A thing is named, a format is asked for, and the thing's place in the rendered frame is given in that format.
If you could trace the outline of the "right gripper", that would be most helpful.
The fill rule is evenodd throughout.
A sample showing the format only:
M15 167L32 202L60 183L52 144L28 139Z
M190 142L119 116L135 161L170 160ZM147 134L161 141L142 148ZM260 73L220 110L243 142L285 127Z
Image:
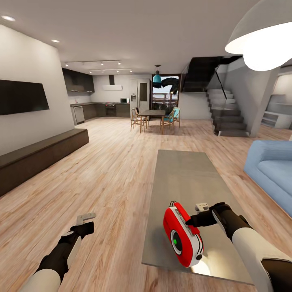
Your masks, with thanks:
M205 213L206 211L201 212L200 214L197 214L197 215L190 216L191 219L189 219L185 224L193 225L195 228L200 227L200 226L206 227L209 225L213 225L207 221L205 217Z

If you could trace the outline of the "radio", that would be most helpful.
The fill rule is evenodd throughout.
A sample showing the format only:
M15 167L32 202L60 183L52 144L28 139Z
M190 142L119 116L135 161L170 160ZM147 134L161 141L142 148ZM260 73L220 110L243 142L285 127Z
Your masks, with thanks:
M165 212L163 226L171 245L185 267L199 264L204 251L200 231L193 225L185 223L191 219L179 202L172 202Z

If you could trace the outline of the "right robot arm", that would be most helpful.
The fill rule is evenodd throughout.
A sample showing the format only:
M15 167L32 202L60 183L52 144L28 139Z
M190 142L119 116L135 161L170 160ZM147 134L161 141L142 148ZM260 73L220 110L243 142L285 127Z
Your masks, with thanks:
M195 228L219 224L238 251L258 292L292 292L292 258L270 244L228 204L195 205L197 215L185 224Z

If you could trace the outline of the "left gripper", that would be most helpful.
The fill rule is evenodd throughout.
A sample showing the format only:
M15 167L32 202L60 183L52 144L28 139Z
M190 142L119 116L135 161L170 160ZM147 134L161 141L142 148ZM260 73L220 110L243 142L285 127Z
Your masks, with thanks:
M83 225L72 226L70 228L70 230L74 230L74 229L81 229L83 231L83 234L84 234L83 238L84 238L86 235L94 233L94 222L88 222Z

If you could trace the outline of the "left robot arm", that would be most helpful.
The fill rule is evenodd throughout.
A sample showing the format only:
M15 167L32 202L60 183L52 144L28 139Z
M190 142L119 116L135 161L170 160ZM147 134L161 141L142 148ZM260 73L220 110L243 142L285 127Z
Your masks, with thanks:
M63 234L49 255L43 257L39 268L19 292L58 292L64 274L68 272L82 243L82 239L94 233L96 213L78 215L76 226Z

